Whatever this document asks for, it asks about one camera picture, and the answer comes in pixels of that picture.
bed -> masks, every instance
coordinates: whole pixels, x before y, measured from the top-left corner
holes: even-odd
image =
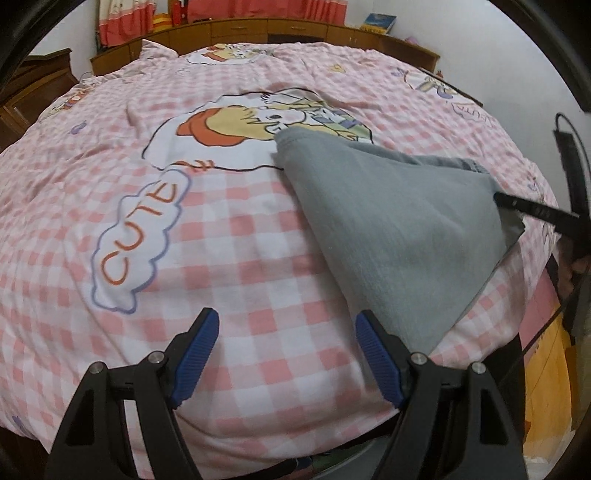
[[[290,185],[261,167],[293,125],[472,158],[509,192],[556,205],[495,118],[397,59],[326,43],[179,57],[144,40],[138,60],[82,81],[0,154],[2,426],[49,450],[90,363],[138,362],[204,306],[220,338],[177,411],[204,478],[324,452],[395,415]],[[524,223],[435,362],[465,367],[518,334],[556,242]]]

orange hat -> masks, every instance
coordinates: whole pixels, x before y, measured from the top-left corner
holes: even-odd
[[[207,53],[202,53],[202,55],[204,57],[209,57],[212,60],[217,60],[217,61],[226,61],[227,59],[224,59],[223,57],[220,57],[219,55],[215,55],[214,52],[208,51]]]
[[[210,108],[196,113],[189,120],[180,124],[177,135],[192,135],[195,140],[206,147],[234,147],[246,140],[246,137],[223,135],[209,129],[206,120],[220,111],[219,108]]]

curtain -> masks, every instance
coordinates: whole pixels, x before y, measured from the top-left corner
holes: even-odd
[[[100,43],[121,45],[152,31],[154,0],[100,0]]]
[[[346,11],[346,0],[189,0],[187,19],[279,17],[343,25]]]

gray towel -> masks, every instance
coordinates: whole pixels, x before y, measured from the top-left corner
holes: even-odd
[[[374,311],[411,351],[430,353],[468,311],[524,231],[472,160],[413,157],[292,127],[275,136],[352,316]]]

screw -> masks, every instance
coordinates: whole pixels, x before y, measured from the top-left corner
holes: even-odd
[[[98,374],[103,371],[104,367],[105,367],[105,364],[103,362],[95,362],[90,367],[88,367],[88,371],[91,374]]]
[[[472,371],[478,375],[482,375],[484,372],[486,372],[486,365],[481,362],[474,362],[472,364]]]
[[[156,350],[148,355],[148,362],[151,364],[159,364],[162,360],[164,360],[164,352]]]
[[[414,352],[410,356],[411,362],[415,365],[424,365],[427,363],[427,355],[424,353]]]

